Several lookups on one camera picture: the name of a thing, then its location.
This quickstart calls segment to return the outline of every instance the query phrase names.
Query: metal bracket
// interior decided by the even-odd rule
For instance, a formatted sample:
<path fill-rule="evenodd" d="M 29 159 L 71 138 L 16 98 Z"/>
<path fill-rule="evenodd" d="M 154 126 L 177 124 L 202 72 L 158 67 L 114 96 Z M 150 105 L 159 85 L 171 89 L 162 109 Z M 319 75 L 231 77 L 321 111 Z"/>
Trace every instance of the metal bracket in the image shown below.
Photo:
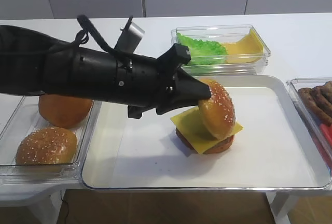
<path fill-rule="evenodd" d="M 133 16 L 130 16 L 124 28 L 121 28 L 121 35 L 115 45 L 115 49 L 133 53 L 144 36 L 142 30 L 137 24 L 132 22 Z"/>

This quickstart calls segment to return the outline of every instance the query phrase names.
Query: white tray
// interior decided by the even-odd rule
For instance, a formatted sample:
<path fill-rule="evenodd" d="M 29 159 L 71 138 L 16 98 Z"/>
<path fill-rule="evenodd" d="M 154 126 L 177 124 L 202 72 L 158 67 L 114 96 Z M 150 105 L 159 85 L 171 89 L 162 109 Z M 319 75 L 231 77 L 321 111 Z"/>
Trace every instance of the white tray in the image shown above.
<path fill-rule="evenodd" d="M 217 155 L 193 154 L 170 117 L 154 110 L 127 119 L 125 106 L 107 104 L 82 172 L 94 189 L 317 189 L 330 171 L 284 85 L 269 76 L 214 77 L 231 95 L 244 129 Z"/>

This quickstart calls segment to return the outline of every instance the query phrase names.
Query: robotic arm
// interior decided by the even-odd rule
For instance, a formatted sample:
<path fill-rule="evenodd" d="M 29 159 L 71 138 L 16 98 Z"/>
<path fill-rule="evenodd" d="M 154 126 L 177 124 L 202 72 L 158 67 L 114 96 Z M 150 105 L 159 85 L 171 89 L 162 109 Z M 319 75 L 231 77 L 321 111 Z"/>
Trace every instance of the robotic arm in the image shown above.
<path fill-rule="evenodd" d="M 174 44 L 159 58 L 112 49 L 90 20 L 72 43 L 16 26 L 0 25 L 0 93 L 60 94 L 128 105 L 129 118 L 155 108 L 162 115 L 198 105 L 211 97 L 209 87 L 183 71 L 187 47 Z M 79 45 L 88 33 L 104 52 Z"/>

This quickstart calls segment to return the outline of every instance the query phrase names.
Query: burger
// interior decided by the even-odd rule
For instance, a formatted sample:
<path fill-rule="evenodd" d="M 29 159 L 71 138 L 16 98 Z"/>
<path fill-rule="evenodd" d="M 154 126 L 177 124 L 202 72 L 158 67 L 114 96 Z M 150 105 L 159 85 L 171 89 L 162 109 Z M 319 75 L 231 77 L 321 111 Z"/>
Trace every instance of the burger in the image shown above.
<path fill-rule="evenodd" d="M 234 105 L 226 89 L 213 79 L 201 81 L 210 87 L 211 97 L 171 118 L 176 135 L 199 154 L 223 152 L 232 145 L 243 127 L 235 121 Z"/>

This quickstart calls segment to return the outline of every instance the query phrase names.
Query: sesame seed bun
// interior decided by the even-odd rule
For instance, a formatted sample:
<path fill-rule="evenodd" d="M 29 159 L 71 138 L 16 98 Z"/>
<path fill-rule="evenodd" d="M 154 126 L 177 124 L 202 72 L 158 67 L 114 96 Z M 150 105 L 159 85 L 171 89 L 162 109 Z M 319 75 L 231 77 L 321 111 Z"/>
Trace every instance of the sesame seed bun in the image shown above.
<path fill-rule="evenodd" d="M 70 163 L 76 153 L 77 138 L 70 130 L 43 128 L 29 134 L 16 153 L 16 164 Z"/>
<path fill-rule="evenodd" d="M 92 100 L 45 94 L 39 97 L 40 115 L 56 127 L 70 129 L 88 115 Z"/>
<path fill-rule="evenodd" d="M 235 125 L 235 112 L 232 99 L 226 89 L 213 79 L 201 81 L 210 87 L 211 98 L 198 102 L 205 127 L 219 140 L 226 139 Z"/>

